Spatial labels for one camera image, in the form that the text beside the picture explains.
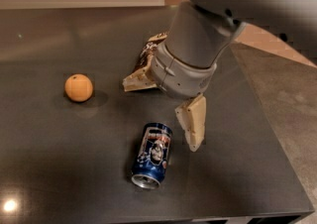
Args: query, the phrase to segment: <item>can lid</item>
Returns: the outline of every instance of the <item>can lid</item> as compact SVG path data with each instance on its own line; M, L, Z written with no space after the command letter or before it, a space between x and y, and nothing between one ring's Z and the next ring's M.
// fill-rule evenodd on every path
M141 187L155 189L159 188L159 181L145 174L134 174L131 178L132 183Z

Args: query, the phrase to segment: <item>blue can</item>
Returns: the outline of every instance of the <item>blue can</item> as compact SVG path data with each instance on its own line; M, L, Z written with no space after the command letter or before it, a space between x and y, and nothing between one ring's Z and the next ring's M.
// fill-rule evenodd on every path
M142 188L158 188L165 178L171 130L161 123L147 124L139 154L132 167L132 182Z

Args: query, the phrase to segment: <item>concrete floor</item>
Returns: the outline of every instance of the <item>concrete floor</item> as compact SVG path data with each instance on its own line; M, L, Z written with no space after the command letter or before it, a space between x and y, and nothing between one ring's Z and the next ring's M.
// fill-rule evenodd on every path
M317 69L241 44L232 51L317 209ZM298 224L316 224L314 213Z

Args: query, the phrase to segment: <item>table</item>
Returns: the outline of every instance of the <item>table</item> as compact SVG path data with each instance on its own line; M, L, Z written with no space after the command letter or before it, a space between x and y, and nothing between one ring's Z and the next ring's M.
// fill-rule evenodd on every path
M191 153L159 90L125 93L148 37L175 7L0 11L0 223L288 223L313 207L227 48L208 90L206 140ZM93 97L63 93L86 73ZM148 122L173 131L157 190L130 182ZM17 209L5 212L8 199Z

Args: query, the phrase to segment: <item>brown wall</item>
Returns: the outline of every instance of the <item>brown wall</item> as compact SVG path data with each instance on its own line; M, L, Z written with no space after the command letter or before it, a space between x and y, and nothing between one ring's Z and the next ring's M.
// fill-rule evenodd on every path
M165 0L165 4L176 5L181 1L183 0ZM256 26L247 25L246 29L236 38L236 41L271 54L315 66L305 56L299 54L280 39Z

